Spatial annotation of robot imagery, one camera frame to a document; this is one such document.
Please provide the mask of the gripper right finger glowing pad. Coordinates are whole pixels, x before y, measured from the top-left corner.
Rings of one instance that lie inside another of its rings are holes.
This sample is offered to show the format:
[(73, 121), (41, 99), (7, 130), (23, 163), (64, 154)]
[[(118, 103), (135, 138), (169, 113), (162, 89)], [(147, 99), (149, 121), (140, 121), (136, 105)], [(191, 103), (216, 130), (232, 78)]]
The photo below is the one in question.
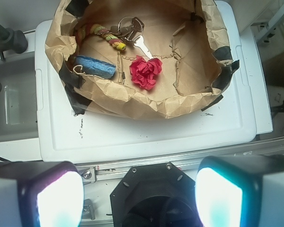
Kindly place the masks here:
[(195, 202), (205, 227), (284, 227), (284, 155), (205, 157)]

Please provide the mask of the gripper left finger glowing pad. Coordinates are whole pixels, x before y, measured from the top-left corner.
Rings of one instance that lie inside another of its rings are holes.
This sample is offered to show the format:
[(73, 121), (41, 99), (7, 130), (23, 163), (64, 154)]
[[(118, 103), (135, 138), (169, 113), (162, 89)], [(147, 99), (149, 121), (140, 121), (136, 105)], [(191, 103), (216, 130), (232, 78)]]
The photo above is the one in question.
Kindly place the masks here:
[(0, 162), (0, 227), (77, 227), (83, 201), (71, 162)]

